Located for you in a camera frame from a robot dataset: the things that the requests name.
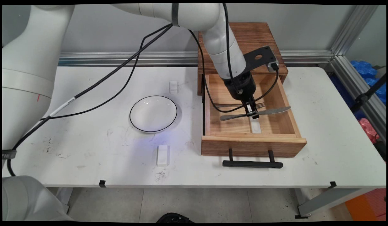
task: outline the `wooden drawer box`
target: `wooden drawer box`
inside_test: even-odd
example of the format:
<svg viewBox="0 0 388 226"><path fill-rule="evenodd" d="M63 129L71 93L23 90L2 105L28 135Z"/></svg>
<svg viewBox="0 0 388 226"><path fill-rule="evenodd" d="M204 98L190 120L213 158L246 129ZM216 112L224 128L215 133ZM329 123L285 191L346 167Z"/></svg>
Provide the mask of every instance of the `wooden drawer box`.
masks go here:
<svg viewBox="0 0 388 226"><path fill-rule="evenodd" d="M257 74L253 77L257 85L254 98L261 96L275 80L275 76L270 74ZM240 104L240 101L230 96L218 74L206 75L206 81L214 103ZM280 80L277 81L271 92L257 103L261 102L265 102L266 106L258 111L290 106ZM307 143L306 139L300 135L291 109L284 113L260 116L261 133L251 133L248 117L227 121L219 120L222 115L243 113L245 113L244 108L230 113L218 112L210 103L205 91L205 136L202 136L201 154L228 156L228 150L232 148L234 156L268 157L268 150L273 150L275 157L294 157Z"/></svg>

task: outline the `table leg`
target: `table leg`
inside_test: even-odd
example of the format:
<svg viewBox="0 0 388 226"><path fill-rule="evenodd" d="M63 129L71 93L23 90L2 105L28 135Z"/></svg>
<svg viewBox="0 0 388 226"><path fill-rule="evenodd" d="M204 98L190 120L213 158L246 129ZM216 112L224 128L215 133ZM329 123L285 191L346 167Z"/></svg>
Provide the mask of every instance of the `table leg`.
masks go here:
<svg viewBox="0 0 388 226"><path fill-rule="evenodd" d="M372 190L374 189L331 188L310 200L304 198L300 189L295 189L295 192L300 204L300 216L309 217L315 212L332 208Z"/></svg>
<svg viewBox="0 0 388 226"><path fill-rule="evenodd" d="M60 200L61 203L63 203L63 207L66 213L68 213L69 210L69 198L72 194L72 187L59 187L56 193L56 197L58 200Z"/></svg>

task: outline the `gray floor tile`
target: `gray floor tile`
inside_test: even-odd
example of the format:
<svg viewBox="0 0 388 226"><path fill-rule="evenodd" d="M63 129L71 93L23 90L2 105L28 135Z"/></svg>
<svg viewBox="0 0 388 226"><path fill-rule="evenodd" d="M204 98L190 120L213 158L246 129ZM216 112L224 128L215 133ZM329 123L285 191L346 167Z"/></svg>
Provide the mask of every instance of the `gray floor tile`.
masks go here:
<svg viewBox="0 0 388 226"><path fill-rule="evenodd" d="M69 216L77 221L138 222L143 188L74 188Z"/></svg>
<svg viewBox="0 0 388 226"><path fill-rule="evenodd" d="M310 189L310 198L322 189ZM343 203L331 209L315 213L309 219L295 219L298 202L294 189L248 189L253 222L304 222L304 221L351 221Z"/></svg>
<svg viewBox="0 0 388 226"><path fill-rule="evenodd" d="M296 220L297 198L293 189L248 189L253 222L302 222Z"/></svg>
<svg viewBox="0 0 388 226"><path fill-rule="evenodd" d="M139 221L155 223L167 212L195 223L251 222L246 189L146 188Z"/></svg>

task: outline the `black clip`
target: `black clip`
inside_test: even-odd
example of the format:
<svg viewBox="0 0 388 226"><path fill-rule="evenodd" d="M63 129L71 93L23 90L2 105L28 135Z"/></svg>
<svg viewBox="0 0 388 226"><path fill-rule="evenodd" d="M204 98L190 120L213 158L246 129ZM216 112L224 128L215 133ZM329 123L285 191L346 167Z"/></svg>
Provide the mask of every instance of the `black clip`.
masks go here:
<svg viewBox="0 0 388 226"><path fill-rule="evenodd" d="M280 169L283 167L283 163L276 163L273 157L273 151L268 150L270 162L253 162L253 161L233 161L233 150L229 148L229 159L222 162L222 166L231 167L255 167L255 168L274 168Z"/></svg>
<svg viewBox="0 0 388 226"><path fill-rule="evenodd" d="M13 159L17 154L16 150L3 150L3 160Z"/></svg>

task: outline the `drawer handle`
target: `drawer handle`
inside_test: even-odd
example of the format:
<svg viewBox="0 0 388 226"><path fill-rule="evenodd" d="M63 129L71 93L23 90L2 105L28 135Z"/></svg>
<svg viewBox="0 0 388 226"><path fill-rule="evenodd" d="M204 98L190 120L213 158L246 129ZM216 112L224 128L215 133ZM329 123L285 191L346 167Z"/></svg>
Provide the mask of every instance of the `drawer handle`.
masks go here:
<svg viewBox="0 0 388 226"><path fill-rule="evenodd" d="M253 167L253 168L274 168L280 169L283 167L283 163L276 163L273 157L273 151L268 150L270 162L253 162L253 161L233 161L233 150L229 148L229 159L223 160L222 166L229 167Z"/></svg>

